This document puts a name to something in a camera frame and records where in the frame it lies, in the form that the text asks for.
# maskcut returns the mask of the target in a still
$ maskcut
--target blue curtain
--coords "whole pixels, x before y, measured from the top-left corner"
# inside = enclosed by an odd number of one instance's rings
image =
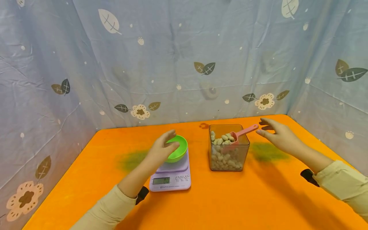
[[[22,228],[99,129],[288,113],[368,173],[367,1],[0,6],[0,229]]]

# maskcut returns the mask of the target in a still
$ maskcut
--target orange table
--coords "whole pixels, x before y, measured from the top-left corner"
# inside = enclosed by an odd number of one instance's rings
[[[341,159],[291,118],[268,117],[289,125],[318,151]],[[299,175],[307,168],[304,164],[292,157],[279,157],[255,132],[248,134],[251,148],[242,172],[210,171],[208,124],[247,127],[258,120],[249,117],[101,130],[23,229],[69,229],[138,163],[160,134],[172,128],[188,141],[192,187],[150,192],[117,229],[368,229],[349,206]],[[265,158],[252,146],[261,146],[275,157]]]

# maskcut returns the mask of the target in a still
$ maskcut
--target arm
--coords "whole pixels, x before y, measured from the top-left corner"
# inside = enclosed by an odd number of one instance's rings
[[[319,186],[335,198],[347,203],[368,223],[368,178],[341,161],[333,161],[305,145],[283,124],[261,118],[262,130],[256,132],[277,148],[306,164]]]
[[[137,195],[147,179],[174,152],[179,143],[166,142],[176,136],[170,130],[160,136],[146,158],[78,220],[71,230],[110,230],[134,208]]]

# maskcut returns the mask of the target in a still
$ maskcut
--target finger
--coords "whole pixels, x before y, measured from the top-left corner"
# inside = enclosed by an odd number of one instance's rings
[[[262,127],[263,130],[274,130],[272,126],[268,125],[265,127]]]
[[[269,123],[265,122],[265,121],[260,121],[259,125],[269,125]]]
[[[274,134],[269,133],[265,130],[257,130],[256,133],[259,134],[260,136],[266,138],[267,140],[269,140],[272,143],[273,138],[274,138]]]
[[[175,130],[167,131],[166,133],[162,134],[158,141],[165,144],[168,140],[174,138],[176,136]]]
[[[174,144],[175,142],[169,142],[169,143],[165,143],[163,144],[163,147],[166,148],[166,147],[169,147],[170,145]]]
[[[164,151],[170,155],[171,153],[173,153],[177,148],[179,148],[180,143],[179,142],[170,142],[168,143],[169,145],[167,147],[164,148]]]
[[[261,117],[261,121],[263,121],[264,123],[266,123],[267,125],[270,125],[274,128],[274,130],[276,130],[277,128],[280,127],[280,123],[278,123],[277,121],[275,120],[272,120],[272,119],[268,119],[268,118],[265,118],[265,117]]]

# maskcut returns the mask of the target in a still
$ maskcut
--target flower print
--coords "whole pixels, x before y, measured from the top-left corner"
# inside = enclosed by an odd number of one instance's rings
[[[263,94],[259,100],[255,101],[255,106],[258,106],[260,110],[265,110],[266,108],[271,108],[275,101],[273,100],[275,96],[272,93],[269,94]]]
[[[133,106],[132,111],[130,112],[133,117],[137,117],[140,120],[144,120],[149,118],[150,113],[146,111],[146,107],[144,105],[135,105]]]
[[[43,193],[43,184],[33,185],[33,181],[24,182],[19,185],[17,193],[12,195],[6,203],[6,208],[10,209],[6,219],[15,221],[20,215],[29,213],[38,204],[38,198]]]

